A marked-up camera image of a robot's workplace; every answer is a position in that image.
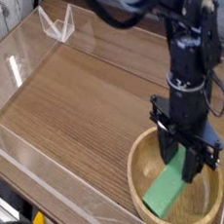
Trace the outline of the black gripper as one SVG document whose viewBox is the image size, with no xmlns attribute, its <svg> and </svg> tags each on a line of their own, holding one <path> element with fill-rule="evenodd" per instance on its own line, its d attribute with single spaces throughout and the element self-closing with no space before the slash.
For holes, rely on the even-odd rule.
<svg viewBox="0 0 224 224">
<path fill-rule="evenodd" d="M 205 165 L 217 169 L 223 141 L 207 120 L 213 113 L 210 105 L 212 82 L 216 80 L 213 70 L 199 75 L 196 81 L 184 81 L 173 74 L 167 75 L 169 98 L 153 94 L 150 119 L 158 126 L 158 140 L 162 160 L 168 164 L 178 151 L 185 148 L 182 178 L 192 183 Z"/>
</svg>

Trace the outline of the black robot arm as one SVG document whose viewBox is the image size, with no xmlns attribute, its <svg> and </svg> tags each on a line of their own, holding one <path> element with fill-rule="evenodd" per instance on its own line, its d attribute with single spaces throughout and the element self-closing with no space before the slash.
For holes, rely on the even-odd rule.
<svg viewBox="0 0 224 224">
<path fill-rule="evenodd" d="M 117 20 L 97 0 L 86 0 L 110 26 L 129 29 L 149 12 L 165 21 L 170 70 L 168 98 L 151 96 L 151 120 L 159 127 L 161 156 L 169 163 L 179 146 L 186 150 L 182 178 L 192 182 L 204 166 L 216 169 L 223 142 L 207 120 L 213 112 L 212 87 L 224 84 L 214 72 L 221 62 L 218 0 L 119 0 L 129 19 Z"/>
</svg>

